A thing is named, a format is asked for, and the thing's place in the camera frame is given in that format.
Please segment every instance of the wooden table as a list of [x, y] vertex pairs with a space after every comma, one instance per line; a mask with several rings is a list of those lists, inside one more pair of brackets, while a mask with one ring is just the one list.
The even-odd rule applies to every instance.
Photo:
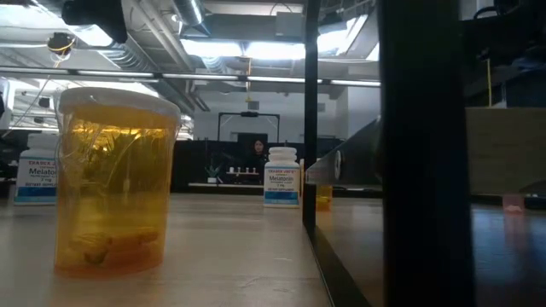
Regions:
[[156, 268], [112, 280], [53, 274], [55, 208], [0, 207], [0, 305], [326, 307], [299, 210], [254, 196], [174, 194]]
[[[500, 206], [475, 205], [472, 213], [477, 305], [546, 306], [546, 212], [506, 216]], [[365, 199], [334, 199], [331, 213], [317, 213], [318, 227], [374, 307], [384, 305], [382, 214], [381, 200]]]

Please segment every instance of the black metal frame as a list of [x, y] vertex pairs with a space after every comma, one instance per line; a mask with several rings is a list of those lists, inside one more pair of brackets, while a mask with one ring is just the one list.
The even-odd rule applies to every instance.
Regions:
[[[316, 158], [319, 5], [307, 6], [306, 166]], [[475, 306], [457, 0], [378, 5], [386, 306]], [[340, 147], [351, 151], [359, 145], [356, 136]], [[331, 177], [333, 162], [321, 160], [311, 172]], [[310, 187], [305, 185], [303, 222], [332, 304], [363, 306], [350, 274], [315, 227]]]
[[[217, 141], [220, 141], [220, 121], [222, 120], [222, 117], [224, 115], [239, 115], [239, 116], [242, 117], [241, 113], [220, 112], [218, 114], [218, 132], [217, 132], [217, 137], [216, 137]], [[281, 115], [280, 114], [258, 113], [257, 117], [260, 117], [260, 116], [271, 116], [271, 117], [276, 118], [276, 142], [278, 143], [279, 139], [280, 139], [280, 137], [279, 137], [280, 132], [281, 132]]]
[[[318, 123], [318, 14], [321, 1], [308, 1], [305, 16], [305, 163], [307, 169], [317, 162], [317, 123]], [[315, 206], [317, 187], [304, 184], [303, 223], [308, 232], [315, 228]]]

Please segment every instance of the fluorescent light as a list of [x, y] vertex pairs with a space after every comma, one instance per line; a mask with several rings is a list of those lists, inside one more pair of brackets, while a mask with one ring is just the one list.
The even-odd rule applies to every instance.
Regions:
[[317, 38], [318, 52], [338, 49], [346, 38], [347, 30], [333, 31], [319, 35]]
[[152, 78], [151, 72], [105, 72], [105, 71], [86, 71], [80, 70], [78, 73], [82, 76], [97, 77], [122, 77], [122, 78]]
[[207, 57], [242, 56], [241, 46], [235, 42], [207, 42], [189, 39], [181, 39], [180, 41], [189, 55]]
[[302, 84], [305, 82], [304, 78], [283, 78], [283, 77], [259, 77], [259, 76], [248, 76], [248, 81], [250, 82], [283, 82], [283, 83], [296, 83]]
[[180, 78], [186, 80], [237, 81], [237, 76], [209, 75], [204, 73], [164, 73], [163, 78]]
[[332, 80], [331, 85], [362, 86], [362, 87], [380, 87], [379, 81], [358, 81], [358, 80]]
[[341, 45], [339, 45], [336, 55], [344, 54], [345, 52], [347, 52], [347, 50], [349, 50], [352, 43], [357, 38], [358, 33], [360, 33], [360, 30], [362, 30], [362, 27], [364, 26], [364, 23], [366, 23], [367, 19], [368, 16], [364, 14], [347, 21], [346, 38], [345, 41]]
[[378, 61], [378, 60], [379, 60], [379, 43], [375, 45], [372, 52], [370, 52], [368, 57], [366, 58], [366, 61]]
[[9, 127], [10, 130], [38, 130], [38, 131], [55, 131], [59, 132], [58, 128], [44, 128], [44, 127]]
[[40, 73], [40, 74], [68, 74], [66, 69], [57, 68], [31, 68], [31, 67], [2, 67], [2, 72]]
[[68, 26], [68, 29], [89, 46], [107, 47], [113, 43], [112, 38], [97, 25]]
[[302, 43], [250, 43], [246, 56], [260, 60], [300, 60], [305, 58]]

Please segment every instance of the desk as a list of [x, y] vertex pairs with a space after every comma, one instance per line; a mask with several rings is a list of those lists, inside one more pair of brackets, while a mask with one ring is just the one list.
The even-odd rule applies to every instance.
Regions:
[[111, 280], [53, 274], [55, 208], [0, 204], [0, 302], [29, 307], [327, 307], [299, 211], [174, 194], [164, 263]]

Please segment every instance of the small bottle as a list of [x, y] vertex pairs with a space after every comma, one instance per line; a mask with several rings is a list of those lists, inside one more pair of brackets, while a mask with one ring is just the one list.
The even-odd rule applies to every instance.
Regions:
[[28, 135], [30, 148], [20, 153], [14, 204], [54, 205], [57, 169], [55, 151], [58, 136], [42, 133]]
[[299, 208], [299, 164], [296, 148], [271, 148], [264, 167], [264, 206]]

